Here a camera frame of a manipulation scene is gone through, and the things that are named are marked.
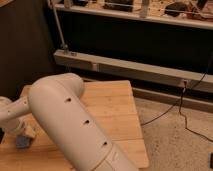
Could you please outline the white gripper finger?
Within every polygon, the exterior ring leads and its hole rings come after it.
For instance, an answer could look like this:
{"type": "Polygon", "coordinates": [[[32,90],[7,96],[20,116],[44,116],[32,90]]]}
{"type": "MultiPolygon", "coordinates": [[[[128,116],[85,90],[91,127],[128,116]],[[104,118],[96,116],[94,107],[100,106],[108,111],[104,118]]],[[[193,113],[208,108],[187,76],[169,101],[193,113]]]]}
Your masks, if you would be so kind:
{"type": "Polygon", "coordinates": [[[36,131],[31,126],[27,125],[24,135],[28,138],[34,139],[36,137],[36,131]]]}

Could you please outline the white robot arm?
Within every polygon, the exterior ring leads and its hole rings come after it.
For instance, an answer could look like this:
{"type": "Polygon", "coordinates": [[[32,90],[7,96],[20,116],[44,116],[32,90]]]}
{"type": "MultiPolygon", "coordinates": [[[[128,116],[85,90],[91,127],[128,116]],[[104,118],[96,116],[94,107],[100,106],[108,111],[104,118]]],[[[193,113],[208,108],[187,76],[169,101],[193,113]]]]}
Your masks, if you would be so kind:
{"type": "Polygon", "coordinates": [[[0,128],[19,134],[30,113],[77,171],[139,171],[81,103],[83,92],[76,74],[43,77],[16,101],[0,96],[0,128]]]}

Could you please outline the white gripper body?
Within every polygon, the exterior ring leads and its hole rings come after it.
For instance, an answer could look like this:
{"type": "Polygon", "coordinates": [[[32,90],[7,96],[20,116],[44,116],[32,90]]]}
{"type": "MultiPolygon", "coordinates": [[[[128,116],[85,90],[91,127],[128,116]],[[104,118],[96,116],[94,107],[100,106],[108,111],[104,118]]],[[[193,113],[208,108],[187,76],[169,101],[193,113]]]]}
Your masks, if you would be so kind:
{"type": "Polygon", "coordinates": [[[17,136],[25,132],[26,123],[22,118],[16,118],[3,125],[3,131],[7,134],[17,136]]]}

